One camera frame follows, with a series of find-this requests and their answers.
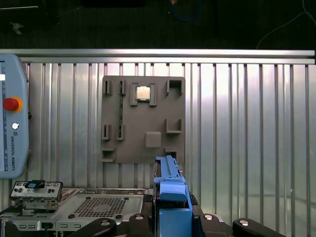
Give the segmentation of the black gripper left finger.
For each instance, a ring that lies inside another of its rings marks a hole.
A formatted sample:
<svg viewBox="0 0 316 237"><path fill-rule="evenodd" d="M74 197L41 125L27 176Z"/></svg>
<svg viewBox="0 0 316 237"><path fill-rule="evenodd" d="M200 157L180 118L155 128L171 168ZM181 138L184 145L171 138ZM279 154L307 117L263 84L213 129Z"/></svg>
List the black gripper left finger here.
<svg viewBox="0 0 316 237"><path fill-rule="evenodd" d="M145 194L140 213L126 215L117 224L109 218L99 218L74 232L75 237L153 237L153 196Z"/></svg>

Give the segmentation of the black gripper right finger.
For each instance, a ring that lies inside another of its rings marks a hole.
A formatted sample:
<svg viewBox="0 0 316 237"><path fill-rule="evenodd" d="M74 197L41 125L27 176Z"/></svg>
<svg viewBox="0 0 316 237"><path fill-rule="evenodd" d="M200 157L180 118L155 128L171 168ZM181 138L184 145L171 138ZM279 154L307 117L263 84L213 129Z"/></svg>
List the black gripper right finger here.
<svg viewBox="0 0 316 237"><path fill-rule="evenodd" d="M282 237L283 235L248 218L235 219L231 225L215 214L203 213L197 199L190 195L193 207L194 237Z"/></svg>

